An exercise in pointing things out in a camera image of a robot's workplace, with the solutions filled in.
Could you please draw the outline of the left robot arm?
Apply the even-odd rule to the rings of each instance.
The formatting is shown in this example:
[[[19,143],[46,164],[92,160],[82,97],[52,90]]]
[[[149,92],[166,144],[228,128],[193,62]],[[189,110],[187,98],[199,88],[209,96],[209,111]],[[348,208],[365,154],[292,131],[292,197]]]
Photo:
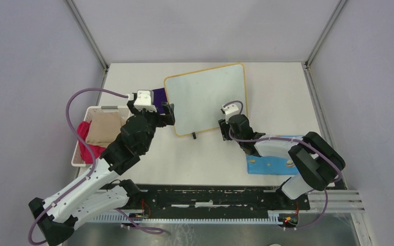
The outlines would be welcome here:
[[[163,102],[163,113],[154,105],[141,105],[136,100],[128,101],[128,107],[133,115],[98,161],[54,195],[36,197],[28,203],[34,217],[28,234],[31,245],[59,245],[88,220],[109,210],[123,206],[134,209],[140,204],[140,190],[130,179],[102,195],[93,194],[141,160],[157,128],[175,124],[174,104]]]

